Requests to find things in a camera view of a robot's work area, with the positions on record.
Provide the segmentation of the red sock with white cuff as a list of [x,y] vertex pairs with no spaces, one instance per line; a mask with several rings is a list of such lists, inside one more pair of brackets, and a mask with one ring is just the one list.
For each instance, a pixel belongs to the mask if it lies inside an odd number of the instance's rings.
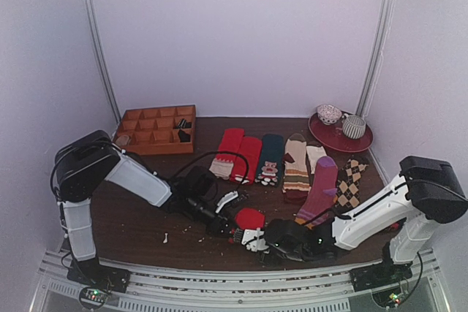
[[235,222],[242,230],[265,226],[265,215],[254,208],[243,208],[235,215]]

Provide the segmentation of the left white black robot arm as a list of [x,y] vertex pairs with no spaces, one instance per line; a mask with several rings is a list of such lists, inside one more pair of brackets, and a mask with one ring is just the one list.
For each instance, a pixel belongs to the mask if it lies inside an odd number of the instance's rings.
[[76,140],[55,155],[50,190],[60,208],[72,266],[90,286],[105,279],[91,220],[91,197],[101,183],[114,183],[154,207],[200,221],[210,235],[229,237],[238,229],[234,219],[205,201],[210,190],[219,188],[216,177],[207,168],[192,161],[183,168],[187,174],[177,171],[165,178],[132,156],[112,143],[102,130]]

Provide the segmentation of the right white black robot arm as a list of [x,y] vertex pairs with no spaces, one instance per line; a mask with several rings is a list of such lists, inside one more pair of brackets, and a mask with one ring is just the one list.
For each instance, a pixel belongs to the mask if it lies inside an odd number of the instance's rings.
[[356,208],[308,228],[276,218],[266,227],[237,229],[233,242],[247,250],[296,262],[323,262],[351,251],[399,220],[400,232],[383,248],[385,260],[375,278],[389,284],[417,256],[442,224],[467,212],[467,198],[450,163],[419,156],[400,162],[400,173],[381,191]]

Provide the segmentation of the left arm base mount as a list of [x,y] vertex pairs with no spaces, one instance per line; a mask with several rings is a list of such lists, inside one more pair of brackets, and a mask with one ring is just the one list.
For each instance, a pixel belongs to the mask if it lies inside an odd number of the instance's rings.
[[83,287],[78,292],[78,302],[88,311],[102,308],[114,292],[124,293],[130,279],[130,271],[101,265],[98,258],[72,260],[67,267],[67,279]]

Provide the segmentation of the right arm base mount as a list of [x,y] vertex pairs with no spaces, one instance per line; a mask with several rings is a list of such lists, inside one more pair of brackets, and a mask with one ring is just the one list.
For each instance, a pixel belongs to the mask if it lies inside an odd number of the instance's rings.
[[397,308],[405,298],[402,283],[412,277],[411,266],[411,263],[396,265],[391,261],[382,261],[352,269],[350,279],[353,289],[355,292],[371,290],[373,301],[381,308]]

